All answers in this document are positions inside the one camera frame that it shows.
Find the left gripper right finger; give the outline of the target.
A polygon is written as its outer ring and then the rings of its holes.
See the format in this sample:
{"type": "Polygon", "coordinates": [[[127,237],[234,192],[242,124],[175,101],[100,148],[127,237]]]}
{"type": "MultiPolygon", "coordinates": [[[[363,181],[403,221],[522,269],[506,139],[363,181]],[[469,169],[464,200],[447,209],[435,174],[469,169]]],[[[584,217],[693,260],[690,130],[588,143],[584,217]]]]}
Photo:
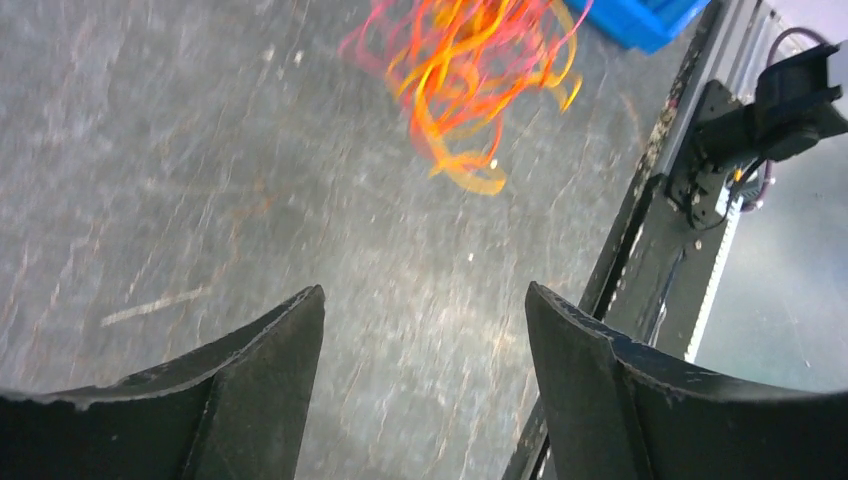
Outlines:
{"type": "Polygon", "coordinates": [[[724,375],[531,283],[526,321],[560,479],[843,479],[847,396],[724,375]]]}

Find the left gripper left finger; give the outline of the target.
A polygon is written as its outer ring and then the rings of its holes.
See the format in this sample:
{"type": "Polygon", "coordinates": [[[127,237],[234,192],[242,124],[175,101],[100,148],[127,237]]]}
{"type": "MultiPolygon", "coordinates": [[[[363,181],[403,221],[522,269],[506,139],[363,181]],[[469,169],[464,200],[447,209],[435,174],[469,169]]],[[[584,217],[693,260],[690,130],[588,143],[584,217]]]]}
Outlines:
{"type": "Polygon", "coordinates": [[[5,479],[291,479],[313,391],[325,295],[106,386],[1,393],[5,479]]]}

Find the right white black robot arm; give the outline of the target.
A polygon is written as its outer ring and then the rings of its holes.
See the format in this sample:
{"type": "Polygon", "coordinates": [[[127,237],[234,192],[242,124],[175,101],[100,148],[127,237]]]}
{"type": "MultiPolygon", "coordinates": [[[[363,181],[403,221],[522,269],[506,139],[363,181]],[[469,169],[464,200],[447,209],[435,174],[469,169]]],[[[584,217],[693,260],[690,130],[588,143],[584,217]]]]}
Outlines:
{"type": "Polygon", "coordinates": [[[696,231],[720,225],[753,201],[771,162],[797,156],[847,131],[847,44],[823,44],[759,75],[743,104],[719,81],[706,83],[673,162],[668,197],[696,231]]]}

